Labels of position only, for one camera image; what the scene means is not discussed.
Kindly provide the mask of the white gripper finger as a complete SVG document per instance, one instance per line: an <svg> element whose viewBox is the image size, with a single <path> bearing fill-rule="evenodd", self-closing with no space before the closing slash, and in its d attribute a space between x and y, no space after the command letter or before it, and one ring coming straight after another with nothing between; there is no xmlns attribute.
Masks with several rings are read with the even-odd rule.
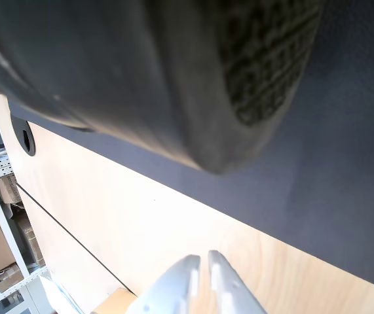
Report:
<svg viewBox="0 0 374 314"><path fill-rule="evenodd" d="M199 286L200 257L187 255L130 304L127 313L188 313Z"/></svg>
<svg viewBox="0 0 374 314"><path fill-rule="evenodd" d="M209 251L208 262L210 284L216 295L218 313L267 313L219 251Z"/></svg>

